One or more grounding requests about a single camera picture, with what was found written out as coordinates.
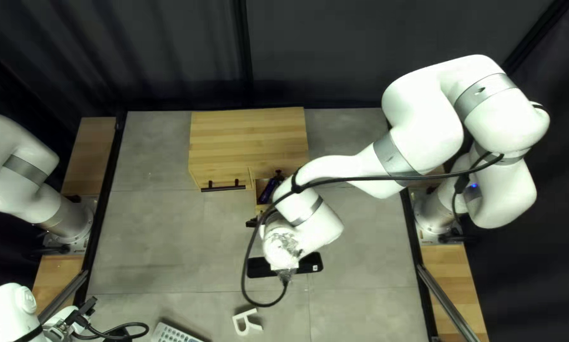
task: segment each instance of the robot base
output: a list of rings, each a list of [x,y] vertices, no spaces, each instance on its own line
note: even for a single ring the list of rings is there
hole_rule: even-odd
[[[417,217],[421,210],[420,206],[423,199],[428,197],[425,189],[409,189],[411,197],[411,206],[413,206],[413,214],[416,218],[415,228],[417,230],[417,238],[419,239],[420,246],[432,246],[432,245],[459,245],[462,244],[461,241],[448,241],[443,242],[442,237],[449,234],[449,231],[443,234],[435,234],[433,232],[422,229],[422,225],[417,221]],[[452,228],[456,229],[459,235],[462,234],[462,227],[457,223],[453,222]]]
[[[44,237],[44,246],[46,247],[60,247],[62,245],[69,245],[69,252],[64,255],[85,254],[88,245],[88,239],[91,235],[92,222],[94,220],[94,211],[97,207],[96,197],[82,197],[80,203],[74,203],[74,206],[81,206],[84,210],[86,217],[84,229],[74,237],[59,237],[55,234],[48,233]]]

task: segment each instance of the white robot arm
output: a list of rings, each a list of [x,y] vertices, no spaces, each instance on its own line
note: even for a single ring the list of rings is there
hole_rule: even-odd
[[[501,215],[505,209],[509,212],[507,219],[514,220],[535,200],[535,186],[522,155],[545,134],[548,116],[536,111],[490,58],[472,55],[404,75],[385,90],[382,110],[393,126],[387,135],[355,156],[325,156],[307,163],[297,171],[295,183],[301,186],[323,177],[426,174],[459,150],[463,122],[482,149],[496,155],[505,153],[499,163],[507,167],[497,174],[489,167],[472,176],[473,184],[481,183],[483,189],[480,201],[475,200],[480,197],[467,196],[473,220],[488,222],[483,226],[501,226],[505,224]],[[479,158],[477,149],[456,167],[469,168]],[[512,161],[522,164],[512,167]],[[452,191],[444,190],[449,186],[453,189],[451,182],[455,180],[445,182],[439,189],[442,198],[449,192],[453,195]],[[349,183],[376,198],[387,198],[407,185],[394,180]],[[278,200],[292,188],[289,177],[275,190],[273,199]],[[510,189],[516,195],[508,192],[508,204],[520,197],[524,200],[504,207],[498,198],[505,197],[503,192]],[[429,214],[438,217],[439,224],[446,220],[450,223],[453,219],[450,204],[447,207],[440,200],[433,202],[438,206],[433,205],[435,208]],[[465,208],[460,204],[460,212]],[[276,209],[280,215],[268,218],[259,227],[263,252],[272,269],[297,268],[300,258],[331,243],[343,231],[341,220],[311,188],[289,195]]]
[[[0,212],[38,224],[70,244],[89,232],[92,212],[44,183],[58,162],[56,153],[0,115]]]

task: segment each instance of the wooden drawer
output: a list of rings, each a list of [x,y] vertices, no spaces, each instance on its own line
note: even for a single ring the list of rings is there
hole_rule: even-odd
[[[249,168],[194,168],[190,169],[191,176],[196,180],[200,189],[208,187],[208,181],[212,181],[213,187],[234,186],[236,179],[238,185],[246,186],[246,189],[253,189],[250,182]]]

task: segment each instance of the table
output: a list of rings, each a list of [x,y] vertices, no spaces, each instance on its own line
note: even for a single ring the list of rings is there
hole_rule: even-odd
[[[297,111],[297,113],[299,113],[299,109],[298,108],[281,108],[279,109],[280,111]],[[263,111],[263,113],[267,113],[273,110],[261,110]],[[246,115],[248,115],[249,112],[252,111],[238,111],[240,112],[240,114],[244,114],[243,112],[246,112]],[[199,116],[200,112],[194,113],[194,118],[192,120],[192,125],[198,125],[197,129],[195,132],[195,134],[190,135],[189,138],[189,142],[190,144],[190,164],[194,164],[196,163],[196,166],[199,166],[198,168],[193,168],[193,167],[189,167],[190,171],[192,171],[195,174],[197,174],[197,172],[199,170],[202,170],[202,167],[206,167],[207,169],[210,169],[210,164],[211,164],[211,159],[215,160],[218,159],[219,157],[222,157],[222,155],[220,155],[220,153],[223,153],[223,151],[228,150],[228,149],[214,149],[215,145],[211,145],[210,139],[217,139],[220,140],[221,138],[223,138],[224,136],[227,136],[225,133],[227,132],[235,132],[235,130],[230,130],[230,131],[224,131],[227,128],[225,128],[224,123],[222,122],[222,116],[225,115],[224,112],[205,112],[205,113],[212,113],[212,114],[203,114],[206,117],[210,117],[211,115],[214,115],[213,118],[213,122],[209,122],[210,120],[207,121],[203,121],[202,119],[198,120],[198,116]],[[80,146],[84,146],[85,148],[79,149],[76,143],[76,147],[74,148],[74,156],[72,156],[72,162],[70,163],[70,168],[72,170],[71,175],[69,175],[69,172],[67,174],[67,178],[66,180],[69,181],[66,183],[68,183],[67,187],[64,186],[63,187],[63,191],[67,191],[69,193],[71,192],[76,192],[79,190],[75,190],[75,188],[77,187],[77,189],[83,189],[84,186],[88,187],[91,190],[91,192],[95,192],[98,193],[98,189],[100,188],[100,183],[102,183],[102,179],[101,181],[98,181],[98,176],[103,173],[104,170],[104,163],[106,162],[106,156],[109,154],[109,146],[111,145],[111,140],[109,138],[107,138],[106,136],[110,135],[109,133],[111,133],[111,137],[113,136],[113,118],[110,118],[111,122],[109,122],[108,120],[106,120],[106,118],[101,118],[100,120],[96,120],[96,119],[92,119],[92,120],[88,120],[85,119],[83,120],[82,126],[80,127],[80,132],[78,133],[78,140],[76,142],[79,142],[81,145]],[[235,125],[238,126],[242,126],[244,125],[244,121],[242,120],[238,123],[235,123]],[[265,118],[265,125],[268,124],[272,124],[272,122],[270,122],[269,119],[267,119],[267,117]],[[300,123],[299,120],[296,120],[296,125],[297,127],[300,127]],[[102,131],[103,133],[99,134],[98,136],[94,136],[94,133],[92,133],[93,131],[98,130],[98,131]],[[247,134],[261,134],[258,132],[253,132],[251,131],[246,131]],[[238,132],[238,134],[234,134],[235,136],[238,136],[238,139],[240,139],[241,141],[238,141],[238,143],[242,143],[244,144],[244,134]],[[278,137],[277,135],[275,136],[275,138],[273,140],[278,140],[278,139],[283,139],[284,141],[293,141],[293,140],[287,140],[289,138],[286,137]],[[229,147],[235,146],[235,145],[231,145],[234,144],[235,141],[229,141],[227,142]],[[301,144],[293,144],[295,146],[297,146],[299,148],[298,152],[301,152],[302,150],[305,151],[307,150],[307,140],[305,141],[305,145],[303,143]],[[271,148],[273,147],[282,147],[281,144],[272,144]],[[240,153],[239,149],[229,149],[231,152],[236,152],[236,153]],[[101,162],[97,163],[97,167],[98,170],[97,172],[93,172],[92,168],[86,168],[83,172],[75,172],[76,169],[80,169],[83,167],[84,163],[82,164],[76,164],[75,160],[80,160],[78,158],[87,158],[88,160],[91,159],[95,159],[96,160],[103,160],[103,163],[101,166]],[[273,172],[273,167],[276,166],[276,164],[269,164],[269,163],[265,163],[265,165],[262,164],[258,164],[258,165],[254,165],[254,167],[262,167],[262,166],[267,166],[266,168],[266,172]],[[249,168],[248,170],[248,178],[245,179],[245,181],[248,181],[248,185],[250,186],[250,189],[253,189],[255,186],[255,182],[253,180],[258,179],[258,177],[260,176],[270,176],[270,174],[261,174],[260,172],[255,172],[255,174],[253,174],[253,171],[251,170],[251,168],[253,167],[251,164],[239,164],[235,167],[247,167]],[[208,179],[205,180],[201,180],[201,182],[198,182],[197,179],[194,180],[196,182],[196,185],[198,187],[201,187],[203,185],[208,185]],[[229,185],[227,182],[223,182],[220,183],[219,180],[216,178],[217,182],[215,183],[215,186],[219,186],[219,185]],[[455,246],[455,250],[451,250],[449,248],[450,246],[429,246],[429,247],[424,247],[422,248],[422,254],[424,257],[424,263],[427,266],[428,270],[431,271],[432,275],[439,281],[439,283],[441,284],[441,286],[443,287],[443,289],[447,292],[447,294],[450,296],[450,298],[453,300],[453,302],[456,304],[456,306],[458,307],[458,309],[460,309],[460,311],[462,312],[462,314],[466,317],[466,319],[468,320],[468,322],[471,324],[472,328],[474,328],[474,330],[477,332],[477,334],[479,335],[479,337],[483,340],[486,341],[487,340],[487,336],[486,336],[486,332],[484,332],[484,323],[483,323],[483,319],[482,319],[482,315],[480,315],[480,307],[478,306],[478,300],[476,297],[476,292],[474,290],[473,287],[473,283],[471,281],[471,274],[470,274],[470,269],[468,267],[467,264],[467,258],[465,258],[465,251],[463,250],[463,246],[461,246],[461,249],[459,246]],[[37,280],[36,280],[36,286],[34,287],[34,293],[38,296],[39,300],[38,300],[38,305],[40,307],[44,306],[45,304],[42,304],[41,302],[45,302],[46,304],[48,302],[50,302],[50,300],[52,300],[52,297],[56,294],[58,294],[61,290],[61,288],[68,283],[68,281],[75,276],[75,274],[78,272],[79,270],[79,266],[81,265],[81,258],[80,257],[72,257],[72,258],[67,258],[67,257],[59,257],[59,256],[54,256],[54,257],[45,257],[44,260],[42,260],[41,263],[41,267],[40,270],[38,272],[38,276],[37,276]],[[435,312],[435,317],[436,317],[436,323],[437,323],[437,328],[440,332],[440,334],[442,335],[442,337],[446,340],[446,341],[453,341],[456,338],[456,333],[455,331],[451,330],[452,326],[451,324],[448,322],[448,318],[446,316],[443,316],[442,314],[442,309],[439,310],[439,306],[435,305],[434,306],[434,312]]]

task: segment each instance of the wooden platform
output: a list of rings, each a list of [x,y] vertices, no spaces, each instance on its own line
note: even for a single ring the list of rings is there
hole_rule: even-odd
[[[62,186],[64,195],[98,196],[114,132],[114,117],[82,119]],[[83,261],[84,256],[81,255],[42,256],[33,284],[37,313],[42,312],[79,273]],[[73,298],[70,298],[66,305],[72,302]]]
[[[291,175],[307,163],[302,107],[194,112],[189,134],[189,173],[198,188],[254,189],[255,179],[275,170]]]
[[[426,269],[447,293],[478,338],[482,342],[488,342],[487,329],[464,245],[422,246],[421,251]],[[434,297],[432,308],[441,341],[465,341]]]

